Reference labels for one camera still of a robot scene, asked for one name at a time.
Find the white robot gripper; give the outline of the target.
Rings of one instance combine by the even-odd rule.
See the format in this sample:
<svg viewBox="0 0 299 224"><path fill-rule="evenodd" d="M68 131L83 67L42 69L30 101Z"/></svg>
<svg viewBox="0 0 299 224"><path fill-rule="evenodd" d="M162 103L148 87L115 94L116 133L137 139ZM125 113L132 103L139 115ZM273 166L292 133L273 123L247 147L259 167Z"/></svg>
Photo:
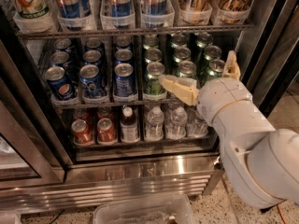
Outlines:
<svg viewBox="0 0 299 224"><path fill-rule="evenodd" d="M197 105L198 112L211 126L213 119L227 105L241 100L252 100L250 92L238 81L240 75L236 54L230 50L224 65L223 77L209 80L200 92L197 81L193 78L159 75L158 81L165 90L173 93L186 105Z"/></svg>

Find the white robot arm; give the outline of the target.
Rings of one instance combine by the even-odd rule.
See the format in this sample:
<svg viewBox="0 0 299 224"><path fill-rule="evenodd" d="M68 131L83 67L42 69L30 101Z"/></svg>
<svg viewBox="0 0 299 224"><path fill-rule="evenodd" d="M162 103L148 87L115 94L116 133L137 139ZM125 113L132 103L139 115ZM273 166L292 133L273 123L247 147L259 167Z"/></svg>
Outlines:
<svg viewBox="0 0 299 224"><path fill-rule="evenodd" d="M220 138L220 156L235 193L265 209L299 202L299 134L276 129L240 81L236 55L228 54L221 77L202 88L192 78L160 75L159 83L186 105L194 105Z"/></svg>

